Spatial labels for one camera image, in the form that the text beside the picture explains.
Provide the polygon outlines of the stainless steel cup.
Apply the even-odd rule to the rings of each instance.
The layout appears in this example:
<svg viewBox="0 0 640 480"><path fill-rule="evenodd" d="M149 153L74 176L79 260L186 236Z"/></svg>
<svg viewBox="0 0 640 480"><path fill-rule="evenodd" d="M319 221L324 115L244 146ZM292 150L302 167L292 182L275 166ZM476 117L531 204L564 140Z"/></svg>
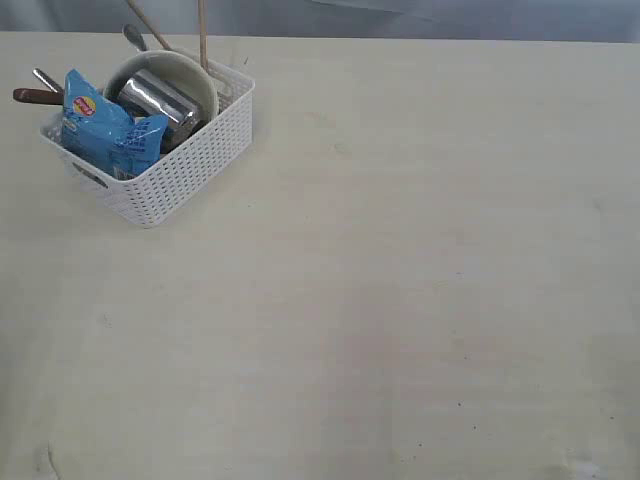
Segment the stainless steel cup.
<svg viewBox="0 0 640 480"><path fill-rule="evenodd" d="M168 119L165 137L171 147L189 138L203 123L202 109L194 99L147 69L133 74L116 100L138 117L165 115Z"/></svg>

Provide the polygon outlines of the blue chips bag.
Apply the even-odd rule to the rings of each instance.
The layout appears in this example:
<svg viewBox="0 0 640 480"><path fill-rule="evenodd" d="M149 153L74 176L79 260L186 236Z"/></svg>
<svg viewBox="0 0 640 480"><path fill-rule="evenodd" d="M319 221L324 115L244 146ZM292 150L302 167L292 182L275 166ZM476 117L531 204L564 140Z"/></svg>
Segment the blue chips bag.
<svg viewBox="0 0 640 480"><path fill-rule="evenodd" d="M168 118L136 120L75 69L65 77L61 145L118 180L135 178L161 154Z"/></svg>

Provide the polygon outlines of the wooden chopstick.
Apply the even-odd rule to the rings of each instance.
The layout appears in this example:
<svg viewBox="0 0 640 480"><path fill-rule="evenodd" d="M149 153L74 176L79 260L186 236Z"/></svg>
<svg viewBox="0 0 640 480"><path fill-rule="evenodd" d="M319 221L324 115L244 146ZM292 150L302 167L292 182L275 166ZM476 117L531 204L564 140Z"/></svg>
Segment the wooden chopstick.
<svg viewBox="0 0 640 480"><path fill-rule="evenodd" d="M197 6L198 26L199 26L199 62L201 67L208 70L207 55L207 27L206 27L206 1L198 0Z"/></svg>
<svg viewBox="0 0 640 480"><path fill-rule="evenodd" d="M155 28L149 18L144 14L143 10L138 6L138 4L134 0L126 0L129 8L134 12L134 14L139 18L139 20L147 27L149 32L153 35L153 37L157 40L157 42L162 46L164 50L172 51L170 44L165 40L165 38L161 35L161 33Z"/></svg>

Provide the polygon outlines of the reddish brown wooden spoon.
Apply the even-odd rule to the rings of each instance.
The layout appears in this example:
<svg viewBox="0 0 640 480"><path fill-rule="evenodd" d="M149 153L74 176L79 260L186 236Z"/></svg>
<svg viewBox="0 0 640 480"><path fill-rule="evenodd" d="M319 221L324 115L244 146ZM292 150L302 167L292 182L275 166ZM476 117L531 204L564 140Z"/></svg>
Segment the reddish brown wooden spoon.
<svg viewBox="0 0 640 480"><path fill-rule="evenodd" d="M60 105L64 104L62 93L41 89L16 88L13 90L13 99L16 102L36 105Z"/></svg>

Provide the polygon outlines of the white woven plastic basket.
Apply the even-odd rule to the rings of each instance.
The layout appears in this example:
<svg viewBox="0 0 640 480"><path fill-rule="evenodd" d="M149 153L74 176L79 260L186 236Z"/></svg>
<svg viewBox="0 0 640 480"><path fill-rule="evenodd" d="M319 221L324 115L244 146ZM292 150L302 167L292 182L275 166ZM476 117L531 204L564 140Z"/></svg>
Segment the white woven plastic basket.
<svg viewBox="0 0 640 480"><path fill-rule="evenodd" d="M196 61L197 55L176 49ZM208 73L216 87L218 115L153 166L129 180L118 180L60 144L62 115L42 124L40 135L62 160L69 175L98 202L129 222L151 228L199 192L252 142L252 94L255 81L213 59Z"/></svg>

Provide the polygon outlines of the white ceramic bowl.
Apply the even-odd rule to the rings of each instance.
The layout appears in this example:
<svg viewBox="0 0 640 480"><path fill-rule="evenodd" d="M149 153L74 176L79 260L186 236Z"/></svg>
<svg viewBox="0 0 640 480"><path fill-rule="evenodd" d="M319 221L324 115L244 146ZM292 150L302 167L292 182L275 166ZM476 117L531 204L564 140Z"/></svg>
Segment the white ceramic bowl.
<svg viewBox="0 0 640 480"><path fill-rule="evenodd" d="M160 79L171 83L200 105L203 114L203 123L192 135L218 115L218 93L212 77L206 73L196 61L175 51L151 50L138 53L122 64L116 73L113 74L103 89L103 96L111 102L120 105L116 100L117 94L125 82L141 69L147 69ZM129 110L125 110L132 116L138 117ZM164 133L161 144L161 153L163 154L171 152L186 141L184 140L177 146L171 147L166 140L167 138Z"/></svg>

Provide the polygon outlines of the silver metal spoon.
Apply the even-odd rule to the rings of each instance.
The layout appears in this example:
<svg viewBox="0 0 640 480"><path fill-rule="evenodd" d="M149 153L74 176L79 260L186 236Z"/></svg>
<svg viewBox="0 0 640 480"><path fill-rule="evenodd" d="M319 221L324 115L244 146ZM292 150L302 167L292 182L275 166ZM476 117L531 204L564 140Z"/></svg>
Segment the silver metal spoon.
<svg viewBox="0 0 640 480"><path fill-rule="evenodd" d="M146 42L140 31L132 24L125 24L122 27L122 33L127 41L139 52L148 50Z"/></svg>

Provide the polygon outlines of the silver metal knife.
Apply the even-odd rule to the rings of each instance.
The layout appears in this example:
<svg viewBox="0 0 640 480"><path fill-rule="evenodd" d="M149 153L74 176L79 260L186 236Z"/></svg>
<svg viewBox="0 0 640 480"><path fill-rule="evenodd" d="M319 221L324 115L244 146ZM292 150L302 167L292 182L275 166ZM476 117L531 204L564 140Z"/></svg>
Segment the silver metal knife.
<svg viewBox="0 0 640 480"><path fill-rule="evenodd" d="M32 74L50 91L63 94L64 87L57 83L53 78L51 78L48 74L46 74L43 70L39 68L34 68L32 70Z"/></svg>

